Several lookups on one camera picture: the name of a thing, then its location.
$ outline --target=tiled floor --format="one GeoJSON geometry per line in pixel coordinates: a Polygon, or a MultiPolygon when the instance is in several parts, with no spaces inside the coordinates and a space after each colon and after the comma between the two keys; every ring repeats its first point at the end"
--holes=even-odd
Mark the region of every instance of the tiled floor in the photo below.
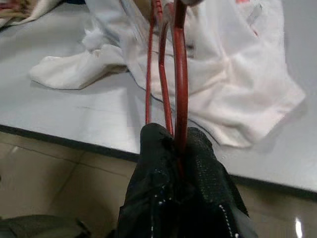
{"type": "MultiPolygon", "coordinates": [[[[104,238],[115,226],[134,168],[133,162],[0,132],[0,216],[77,217],[104,238]]],[[[261,238],[317,237],[316,203],[238,188],[261,238]]]]}

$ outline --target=gray table surface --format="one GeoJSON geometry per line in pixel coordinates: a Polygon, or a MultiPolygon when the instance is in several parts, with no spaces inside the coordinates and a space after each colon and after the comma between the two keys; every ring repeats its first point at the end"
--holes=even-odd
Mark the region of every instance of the gray table surface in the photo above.
{"type": "MultiPolygon", "coordinates": [[[[214,150],[233,175],[317,192],[317,1],[283,5],[289,71],[307,98],[253,148],[214,143],[214,150]]],[[[138,153],[145,92],[129,73],[79,91],[48,89],[28,78],[45,56],[82,52],[88,18],[85,5],[64,3],[37,21],[0,32],[0,125],[138,153]]],[[[156,100],[153,119],[164,124],[156,100]]]]}

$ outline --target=white table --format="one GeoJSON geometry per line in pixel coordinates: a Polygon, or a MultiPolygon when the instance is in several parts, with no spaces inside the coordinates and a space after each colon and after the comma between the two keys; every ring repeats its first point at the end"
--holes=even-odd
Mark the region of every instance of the white table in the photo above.
{"type": "MultiPolygon", "coordinates": [[[[307,99],[252,149],[216,143],[214,149],[233,175],[317,192],[317,1],[286,0],[284,9],[289,70],[307,99]]],[[[145,92],[129,73],[79,91],[48,89],[27,76],[45,56],[82,52],[88,17],[85,5],[64,3],[37,21],[0,32],[0,129],[135,159],[145,92]]],[[[161,102],[153,100],[152,116],[164,124],[161,102]]]]}

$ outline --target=white towel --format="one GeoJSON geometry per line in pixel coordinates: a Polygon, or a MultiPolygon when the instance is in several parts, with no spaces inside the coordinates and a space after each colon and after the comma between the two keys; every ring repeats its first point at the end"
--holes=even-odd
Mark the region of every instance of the white towel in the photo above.
{"type": "MultiPolygon", "coordinates": [[[[70,58],[50,57],[50,63],[44,59],[31,69],[32,79],[51,88],[80,89],[113,71],[113,65],[127,65],[145,88],[148,21],[132,0],[86,3],[93,17],[93,27],[83,40],[87,51],[70,58]]],[[[281,0],[242,4],[206,0],[188,9],[185,23],[186,42],[191,45],[189,117],[220,144],[236,147],[261,140],[305,97],[287,72],[281,0]]],[[[152,93],[161,99],[157,35],[152,58],[152,93]]],[[[165,64],[174,105],[170,41],[165,64]]]]}

